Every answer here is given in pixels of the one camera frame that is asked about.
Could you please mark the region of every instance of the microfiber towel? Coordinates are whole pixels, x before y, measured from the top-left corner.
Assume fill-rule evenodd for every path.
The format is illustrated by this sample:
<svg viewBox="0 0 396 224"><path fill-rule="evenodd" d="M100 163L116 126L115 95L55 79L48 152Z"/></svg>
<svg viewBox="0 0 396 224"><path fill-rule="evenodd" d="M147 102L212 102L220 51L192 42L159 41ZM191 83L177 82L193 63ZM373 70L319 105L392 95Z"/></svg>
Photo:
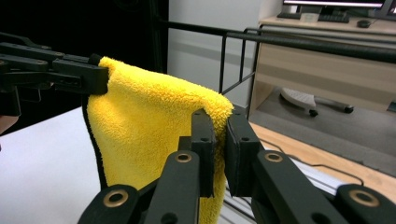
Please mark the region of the microfiber towel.
<svg viewBox="0 0 396 224"><path fill-rule="evenodd" d="M179 137L191 136L191 114L203 108L213 121L217 145L214 197L200 199L199 221L217 223L225 192L223 149L232 103L203 86L108 57L99 66L108 68L108 92L90 95L83 109L107 185L142 189L160 177Z"/></svg>

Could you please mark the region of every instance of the computer monitor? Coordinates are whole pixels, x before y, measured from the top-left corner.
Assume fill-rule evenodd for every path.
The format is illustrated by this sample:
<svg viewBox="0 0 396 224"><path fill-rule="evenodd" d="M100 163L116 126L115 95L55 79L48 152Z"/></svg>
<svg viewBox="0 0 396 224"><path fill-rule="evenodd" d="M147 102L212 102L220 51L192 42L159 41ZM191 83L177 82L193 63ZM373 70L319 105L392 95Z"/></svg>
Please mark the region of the computer monitor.
<svg viewBox="0 0 396 224"><path fill-rule="evenodd" d="M369 11L372 18L396 21L396 0L386 0L382 8L376 8Z"/></svg>
<svg viewBox="0 0 396 224"><path fill-rule="evenodd" d="M381 9L387 0L283 0L284 6L298 6L300 12L333 14L335 10Z"/></svg>

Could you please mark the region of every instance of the screw hole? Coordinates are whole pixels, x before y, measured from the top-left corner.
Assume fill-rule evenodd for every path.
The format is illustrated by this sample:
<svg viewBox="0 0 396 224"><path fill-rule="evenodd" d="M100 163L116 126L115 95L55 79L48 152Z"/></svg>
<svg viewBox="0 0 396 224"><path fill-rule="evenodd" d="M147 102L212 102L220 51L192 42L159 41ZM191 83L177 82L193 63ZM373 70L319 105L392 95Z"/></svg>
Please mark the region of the screw hole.
<svg viewBox="0 0 396 224"><path fill-rule="evenodd" d="M349 197L351 197L356 203L360 203L368 207L379 206L379 200L373 194L360 189L351 190L349 192Z"/></svg>
<svg viewBox="0 0 396 224"><path fill-rule="evenodd" d="M318 223L318 224L330 224L331 223L329 218L324 216L321 213L312 214L312 220L314 220L314 222Z"/></svg>
<svg viewBox="0 0 396 224"><path fill-rule="evenodd" d="M161 218L162 224L176 224L177 223L177 216L174 213L166 213Z"/></svg>
<svg viewBox="0 0 396 224"><path fill-rule="evenodd" d="M111 201L111 202L117 202L117 201L119 201L119 200L121 200L122 199L122 194L120 194L120 193L116 193L116 194L113 194L113 195L111 195L110 196L110 198L109 198L109 200Z"/></svg>

